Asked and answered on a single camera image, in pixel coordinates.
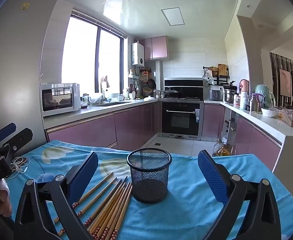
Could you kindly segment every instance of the mesh basket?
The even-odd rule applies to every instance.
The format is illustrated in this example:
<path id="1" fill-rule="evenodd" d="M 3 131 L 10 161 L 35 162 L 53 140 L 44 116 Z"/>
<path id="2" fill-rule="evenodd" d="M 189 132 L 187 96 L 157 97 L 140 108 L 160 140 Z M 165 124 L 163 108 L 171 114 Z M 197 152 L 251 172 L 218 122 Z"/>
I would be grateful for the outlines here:
<path id="1" fill-rule="evenodd" d="M 127 162 L 131 169 L 134 198 L 143 203 L 163 200 L 168 193 L 171 155 L 164 150 L 144 148 L 131 152 Z"/>

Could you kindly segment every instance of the microwave oven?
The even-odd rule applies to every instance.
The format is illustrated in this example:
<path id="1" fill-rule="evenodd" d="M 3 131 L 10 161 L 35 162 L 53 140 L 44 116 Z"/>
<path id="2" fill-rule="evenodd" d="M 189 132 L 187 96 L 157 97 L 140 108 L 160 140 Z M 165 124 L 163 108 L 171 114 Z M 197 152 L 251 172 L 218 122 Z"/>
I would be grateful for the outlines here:
<path id="1" fill-rule="evenodd" d="M 80 85 L 77 83 L 40 86 L 42 116 L 77 111 L 81 108 Z"/>

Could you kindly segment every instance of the water heater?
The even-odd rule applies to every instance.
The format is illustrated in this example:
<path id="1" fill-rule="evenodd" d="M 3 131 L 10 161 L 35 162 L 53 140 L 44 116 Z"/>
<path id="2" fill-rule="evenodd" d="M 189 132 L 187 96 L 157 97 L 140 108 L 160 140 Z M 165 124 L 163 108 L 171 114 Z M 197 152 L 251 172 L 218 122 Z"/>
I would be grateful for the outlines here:
<path id="1" fill-rule="evenodd" d="M 132 65 L 144 67 L 144 47 L 138 42 L 132 43 Z"/>

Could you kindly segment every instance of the window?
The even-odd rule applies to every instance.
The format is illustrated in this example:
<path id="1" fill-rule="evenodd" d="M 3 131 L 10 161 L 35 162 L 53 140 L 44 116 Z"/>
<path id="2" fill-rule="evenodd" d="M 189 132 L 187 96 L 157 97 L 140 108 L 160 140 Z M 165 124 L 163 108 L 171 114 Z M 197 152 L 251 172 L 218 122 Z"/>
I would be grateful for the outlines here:
<path id="1" fill-rule="evenodd" d="M 123 90 L 123 38 L 90 22 L 71 17 L 66 31 L 62 83 L 80 84 L 80 94 Z"/>

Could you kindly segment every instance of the white countertop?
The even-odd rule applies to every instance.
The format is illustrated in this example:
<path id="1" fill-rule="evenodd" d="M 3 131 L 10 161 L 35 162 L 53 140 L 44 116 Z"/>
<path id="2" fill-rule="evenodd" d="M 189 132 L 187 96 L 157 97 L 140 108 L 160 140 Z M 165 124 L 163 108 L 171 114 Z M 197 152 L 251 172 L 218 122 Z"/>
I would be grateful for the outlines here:
<path id="1" fill-rule="evenodd" d="M 250 113 L 249 111 L 240 110 L 239 107 L 233 106 L 223 101 L 204 101 L 205 104 L 221 104 L 237 114 L 248 119 L 262 130 L 266 131 L 280 142 L 284 142 L 286 136 L 293 136 L 293 128 L 286 125 L 280 118 L 270 118 L 262 116 L 262 114 Z"/>
<path id="2" fill-rule="evenodd" d="M 150 100 L 150 101 L 143 101 L 143 99 L 140 100 L 125 100 L 123 104 L 119 105 L 113 105 L 113 106 L 89 106 L 86 109 L 80 109 L 77 111 L 73 112 L 68 112 L 64 114 L 55 114 L 55 115 L 50 115 L 46 116 L 43 118 L 43 127 L 44 129 L 49 129 L 52 127 L 56 127 L 62 124 L 66 124 L 69 122 L 74 122 L 78 121 L 81 119 L 97 116 L 100 114 L 107 114 L 110 112 L 134 107 L 134 106 L 139 106 L 143 104 L 148 104 L 152 102 L 156 102 L 157 99 L 155 100 Z"/>

